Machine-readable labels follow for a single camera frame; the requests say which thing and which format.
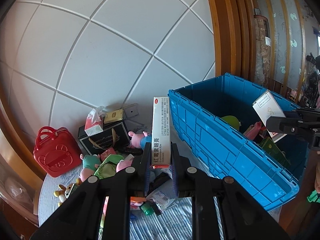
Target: blue storage bin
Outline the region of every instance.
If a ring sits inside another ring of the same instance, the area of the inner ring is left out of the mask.
[[[288,169],[242,133],[260,121],[252,103],[266,89],[243,78],[225,74],[170,90],[172,121],[192,153],[222,179],[234,177],[267,211],[283,205],[299,191],[308,157],[308,143],[286,135],[276,144],[291,162]],[[298,106],[272,92],[284,111]],[[240,132],[220,117],[241,121]]]

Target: erythromycin eye ointment box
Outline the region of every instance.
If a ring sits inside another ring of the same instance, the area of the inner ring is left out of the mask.
[[[167,168],[171,162],[169,97],[153,98],[151,166]]]

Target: green plush toy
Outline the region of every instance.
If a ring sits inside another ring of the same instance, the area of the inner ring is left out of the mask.
[[[112,177],[116,174],[117,164],[124,158],[118,154],[110,154],[94,173],[99,179]]]
[[[81,181],[85,181],[91,175],[95,173],[101,164],[100,155],[80,155],[80,159],[82,160],[83,169],[80,173]]]

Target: red toy suitcase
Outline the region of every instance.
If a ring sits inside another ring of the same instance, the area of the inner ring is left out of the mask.
[[[50,176],[56,178],[81,164],[80,154],[81,150],[67,128],[55,130],[44,126],[39,130],[33,157]]]

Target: stuffed toy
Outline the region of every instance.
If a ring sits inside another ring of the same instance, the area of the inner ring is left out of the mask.
[[[144,150],[146,143],[151,143],[152,141],[151,133],[143,132],[135,134],[134,132],[129,132],[128,135],[132,137],[130,141],[130,148],[141,148],[142,150]]]
[[[91,175],[93,175],[99,165],[101,164],[100,161],[100,155],[80,155],[80,159],[83,163],[83,169],[80,173],[80,179],[81,181],[85,181],[87,178],[89,178]]]
[[[59,189],[60,190],[56,190],[53,195],[55,197],[58,197],[59,198],[59,202],[58,202],[58,207],[62,205],[63,202],[66,201],[66,199],[69,197],[69,193],[70,193],[70,190],[72,188],[72,186],[74,184],[77,184],[78,186],[80,186],[82,184],[82,181],[81,179],[77,178],[76,179],[76,183],[71,183],[69,186],[65,187],[63,186],[62,184],[59,184]]]
[[[119,171],[131,166],[132,161],[133,161],[133,156],[132,157],[131,156],[128,156],[126,159],[121,160],[118,163],[117,168],[116,168],[116,172],[119,172]],[[141,206],[144,201],[147,201],[144,197],[130,197],[131,210],[139,209],[138,207]]]
[[[110,154],[94,173],[99,179],[109,178],[116,174],[117,164],[123,160],[122,155]]]

